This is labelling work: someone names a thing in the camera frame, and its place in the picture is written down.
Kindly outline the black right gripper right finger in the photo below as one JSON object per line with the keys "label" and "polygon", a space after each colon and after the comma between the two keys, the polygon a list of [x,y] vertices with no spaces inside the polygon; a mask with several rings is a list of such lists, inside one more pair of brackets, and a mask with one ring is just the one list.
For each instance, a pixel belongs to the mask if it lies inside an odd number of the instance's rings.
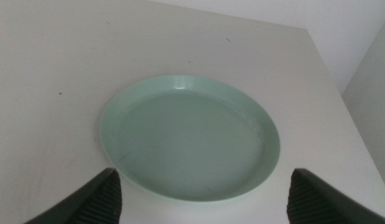
{"label": "black right gripper right finger", "polygon": [[294,169],[291,175],[286,212],[292,224],[385,224],[385,217],[307,169]]}

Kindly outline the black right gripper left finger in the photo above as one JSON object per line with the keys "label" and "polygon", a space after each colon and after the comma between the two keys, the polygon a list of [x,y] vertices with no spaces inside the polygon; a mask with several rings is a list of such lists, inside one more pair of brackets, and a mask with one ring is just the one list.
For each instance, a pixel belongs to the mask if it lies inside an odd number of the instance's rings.
{"label": "black right gripper left finger", "polygon": [[106,168],[27,224],[119,223],[122,201],[119,174],[113,168]]}

